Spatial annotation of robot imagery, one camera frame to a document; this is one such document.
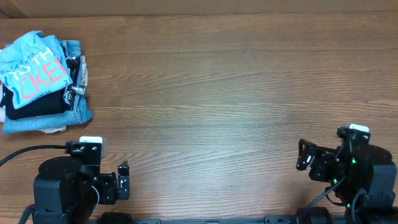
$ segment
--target blue shirt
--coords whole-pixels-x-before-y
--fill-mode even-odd
[[[14,93],[15,109],[72,84],[57,39],[41,36],[28,32],[0,52],[0,79]]]

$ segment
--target wood grain surface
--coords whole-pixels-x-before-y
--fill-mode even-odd
[[[336,147],[337,126],[365,124],[398,162],[397,21],[396,12],[3,20],[1,45],[30,30],[81,41],[94,119],[0,135],[0,157],[106,137],[102,172],[128,160],[131,198],[93,218],[294,213],[326,187],[295,169],[300,138]],[[0,223],[17,223],[38,166],[61,155],[31,151],[0,168]]]

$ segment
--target black cable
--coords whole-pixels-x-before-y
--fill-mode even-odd
[[[8,155],[4,159],[0,161],[0,166],[5,164],[8,160],[18,156],[21,153],[30,151],[30,150],[36,150],[36,149],[66,149],[67,146],[58,146],[58,145],[42,145],[42,146],[31,146],[31,147],[26,147],[24,149],[20,149],[16,152],[13,152],[12,154]]]
[[[35,211],[35,205],[29,205],[25,208],[24,212],[21,215],[21,219],[19,220],[18,224],[25,224],[30,215]]]
[[[331,202],[333,205],[337,205],[337,206],[344,206],[344,204],[342,202],[334,202],[330,199],[329,195],[326,195],[326,198],[329,200],[329,202]]]
[[[351,157],[353,155],[353,143],[352,143],[352,139],[351,139],[350,135],[348,135],[347,138],[348,138],[348,143],[349,143],[349,156]],[[343,149],[344,149],[344,147],[343,147],[343,145],[341,145],[341,147],[337,151],[335,160],[337,160],[338,155],[340,155],[340,153],[342,152]]]
[[[329,190],[325,191],[325,193],[319,195],[316,199],[314,199],[311,203],[309,203],[303,210],[303,213],[301,214],[301,220],[304,217],[304,215],[310,210],[310,208],[312,206],[314,206],[319,200],[321,200],[323,197],[325,197],[326,195],[328,195],[330,192],[332,192],[333,190],[335,190],[341,183],[344,182],[344,180],[346,179],[346,176],[344,176],[343,178],[341,178],[341,180],[339,180],[335,185],[331,186]]]
[[[343,148],[344,148],[343,145],[341,145],[340,148],[339,148],[339,150],[338,150],[337,153],[336,153],[335,161],[337,160],[338,155],[340,155],[340,153],[342,152]]]
[[[351,218],[355,222],[355,203],[359,196],[367,194],[368,192],[365,189],[359,189],[354,196],[353,203],[351,205]]]

